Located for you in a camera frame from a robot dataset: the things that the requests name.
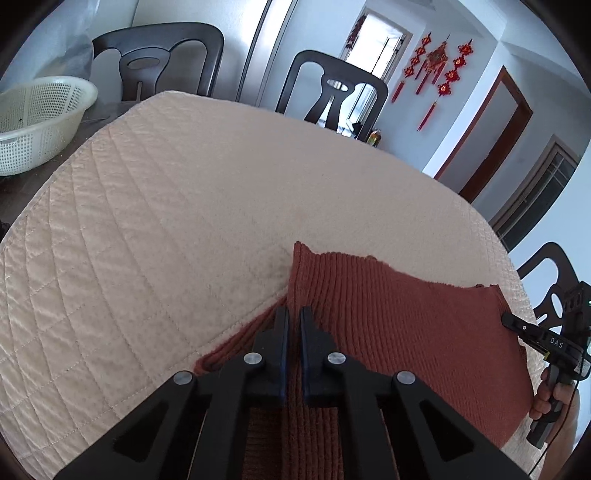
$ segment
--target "beige quilted blanket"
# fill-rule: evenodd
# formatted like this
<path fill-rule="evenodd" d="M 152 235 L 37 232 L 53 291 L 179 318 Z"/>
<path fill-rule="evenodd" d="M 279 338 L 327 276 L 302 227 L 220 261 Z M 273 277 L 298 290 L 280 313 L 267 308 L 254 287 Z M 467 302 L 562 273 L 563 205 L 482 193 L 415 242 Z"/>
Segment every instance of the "beige quilted blanket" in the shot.
<path fill-rule="evenodd" d="M 490 227 L 438 182 L 311 124 L 162 93 L 72 155 L 0 244 L 0 430 L 26 469 L 53 477 L 275 302 L 296 240 L 498 283 L 533 321 Z M 529 468 L 526 425 L 505 451 Z"/>

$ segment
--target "red hanging ornament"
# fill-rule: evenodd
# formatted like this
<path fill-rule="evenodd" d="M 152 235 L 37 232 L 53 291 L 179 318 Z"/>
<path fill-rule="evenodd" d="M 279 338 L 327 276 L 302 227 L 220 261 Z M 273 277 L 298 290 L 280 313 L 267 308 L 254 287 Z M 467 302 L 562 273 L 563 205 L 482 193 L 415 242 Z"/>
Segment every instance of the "red hanging ornament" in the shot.
<path fill-rule="evenodd" d="M 447 81 L 440 84 L 440 85 L 437 85 L 437 93 L 439 94 L 440 97 L 452 94 L 451 84 L 453 82 L 457 82 L 460 79 L 460 75 L 458 74 L 457 70 L 466 64 L 465 57 L 471 53 L 474 53 L 474 49 L 472 48 L 472 40 L 470 40 L 468 43 L 464 43 L 464 45 L 458 46 L 457 49 L 460 51 L 460 56 L 453 61 L 453 69 L 449 70 L 448 72 L 445 72 L 444 76 Z M 437 81 L 437 78 L 439 77 L 441 70 L 442 69 L 438 70 L 438 72 L 433 80 L 433 85 L 435 85 L 435 82 Z M 423 80 L 423 82 L 419 86 L 417 93 L 419 93 L 424 82 L 425 82 L 425 80 Z M 433 102 L 433 104 L 431 105 L 431 108 L 429 108 L 429 111 L 427 112 L 427 115 L 425 115 L 425 118 L 423 118 L 423 121 L 418 126 L 419 131 L 425 126 L 425 124 L 427 123 L 427 120 L 429 120 L 429 117 L 433 113 L 433 110 L 435 110 L 436 105 L 437 105 L 437 101 Z"/>
<path fill-rule="evenodd" d="M 435 100 L 433 102 L 433 104 L 431 105 L 431 108 L 429 109 L 429 111 L 427 112 L 427 115 L 425 115 L 425 118 L 423 118 L 423 121 L 421 122 L 421 124 L 418 126 L 417 131 L 420 132 L 422 130 L 422 128 L 425 126 L 425 124 L 427 123 L 427 120 L 429 120 L 429 117 L 431 116 L 431 114 L 433 113 L 433 110 L 435 110 L 435 105 L 437 104 L 437 100 Z"/>
<path fill-rule="evenodd" d="M 439 75 L 441 74 L 441 72 L 445 68 L 445 64 L 447 63 L 447 54 L 445 52 L 446 46 L 447 46 L 447 40 L 443 41 L 442 44 L 439 45 L 435 50 L 433 50 L 432 52 L 429 52 L 427 54 L 427 58 L 423 62 L 423 66 L 421 67 L 421 70 L 419 70 L 419 72 L 417 74 L 417 77 L 418 77 L 421 74 L 421 72 L 423 71 L 423 67 L 424 67 L 426 72 L 425 72 L 425 76 L 423 78 L 423 81 L 418 86 L 417 95 L 419 93 L 421 93 L 421 90 L 423 89 L 423 85 L 425 85 L 425 82 L 427 81 L 427 79 L 429 78 L 429 75 L 431 75 L 431 74 L 434 74 L 433 84 L 435 85 L 437 78 L 439 78 Z"/>
<path fill-rule="evenodd" d="M 429 33 L 427 36 L 425 36 L 421 39 L 421 46 L 419 46 L 419 48 L 415 49 L 415 51 L 414 51 L 416 55 L 410 59 L 410 65 L 404 69 L 404 78 L 405 79 L 414 75 L 415 65 L 418 65 L 421 62 L 421 55 L 425 55 L 425 52 L 426 52 L 425 45 L 428 45 L 430 43 L 431 43 L 431 34 Z M 400 92 L 402 91 L 402 87 L 404 87 L 405 83 L 406 83 L 406 81 L 403 79 L 398 84 L 398 87 L 396 88 L 394 94 L 392 95 L 392 100 L 391 100 L 392 103 L 394 103 L 396 101 L 396 99 L 398 98 L 398 95 L 400 95 Z"/>
<path fill-rule="evenodd" d="M 452 88 L 449 85 L 449 82 L 446 82 L 438 85 L 437 91 L 439 92 L 439 96 L 450 95 L 452 93 Z"/>
<path fill-rule="evenodd" d="M 470 40 L 468 43 L 464 43 L 464 45 L 460 45 L 457 49 L 463 56 L 474 53 L 474 50 L 472 49 L 472 40 Z"/>
<path fill-rule="evenodd" d="M 465 64 L 466 64 L 466 59 L 463 56 L 458 57 L 453 61 L 453 67 L 455 69 L 463 67 Z"/>
<path fill-rule="evenodd" d="M 449 72 L 446 72 L 445 78 L 448 82 L 457 82 L 460 79 L 460 76 L 458 75 L 457 70 L 453 69 Z"/>
<path fill-rule="evenodd" d="M 346 49 L 353 50 L 353 47 L 355 46 L 355 44 L 357 43 L 357 39 L 359 38 L 359 32 L 361 31 L 361 27 L 363 27 L 363 22 L 365 22 L 366 18 L 367 15 L 361 15 L 361 17 L 359 17 L 359 19 L 355 23 L 353 30 L 351 30 L 351 33 L 347 37 L 347 42 L 345 43 Z"/>

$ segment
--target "finger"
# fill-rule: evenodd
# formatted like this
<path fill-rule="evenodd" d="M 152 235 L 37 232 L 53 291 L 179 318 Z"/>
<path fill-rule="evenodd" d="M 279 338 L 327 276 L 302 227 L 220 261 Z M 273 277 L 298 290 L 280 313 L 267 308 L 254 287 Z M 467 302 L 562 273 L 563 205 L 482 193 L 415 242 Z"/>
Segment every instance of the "finger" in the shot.
<path fill-rule="evenodd" d="M 540 413 L 549 413 L 551 407 L 549 402 L 546 402 L 541 398 L 534 398 L 534 404 L 531 408 L 539 411 Z"/>
<path fill-rule="evenodd" d="M 573 396 L 574 385 L 565 385 L 563 383 L 556 384 L 554 387 L 553 397 L 560 400 L 565 405 L 570 403 Z"/>
<path fill-rule="evenodd" d="M 542 414 L 539 411 L 532 408 L 530 410 L 530 418 L 532 420 L 539 420 L 540 418 L 542 418 Z"/>
<path fill-rule="evenodd" d="M 550 388 L 548 387 L 548 385 L 545 382 L 542 382 L 539 386 L 538 386 L 538 393 L 537 393 L 537 397 L 541 398 L 544 401 L 548 401 L 550 399 Z"/>

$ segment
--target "bottle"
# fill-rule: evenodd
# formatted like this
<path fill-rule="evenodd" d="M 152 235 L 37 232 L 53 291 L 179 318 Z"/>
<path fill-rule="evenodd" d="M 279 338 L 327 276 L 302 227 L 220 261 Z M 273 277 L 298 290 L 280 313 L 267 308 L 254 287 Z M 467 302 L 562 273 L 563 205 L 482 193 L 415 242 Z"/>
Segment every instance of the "bottle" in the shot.
<path fill-rule="evenodd" d="M 382 139 L 382 131 L 381 130 L 374 130 L 369 134 L 368 144 L 372 147 L 377 147 Z"/>

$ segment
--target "window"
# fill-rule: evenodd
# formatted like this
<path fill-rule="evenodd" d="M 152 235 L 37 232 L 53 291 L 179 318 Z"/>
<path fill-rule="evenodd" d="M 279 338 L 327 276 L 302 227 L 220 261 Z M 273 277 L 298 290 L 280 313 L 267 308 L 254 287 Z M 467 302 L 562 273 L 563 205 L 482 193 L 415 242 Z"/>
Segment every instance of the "window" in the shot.
<path fill-rule="evenodd" d="M 378 14 L 364 10 L 359 18 L 364 16 L 365 20 L 361 25 L 353 49 L 344 48 L 340 58 L 388 83 L 396 67 L 398 53 L 401 51 L 406 35 L 403 29 L 396 27 Z M 351 136 L 353 124 L 365 120 L 375 97 L 375 90 L 372 86 L 357 85 L 355 91 L 343 102 L 337 132 Z M 326 122 L 330 103 L 320 117 L 319 124 L 322 126 Z"/>
<path fill-rule="evenodd" d="M 517 197 L 507 202 L 497 221 L 491 222 L 508 252 L 542 219 L 577 168 L 576 156 L 557 140 L 553 137 L 538 161 L 538 168 L 534 167 L 533 177 L 524 181 Z"/>

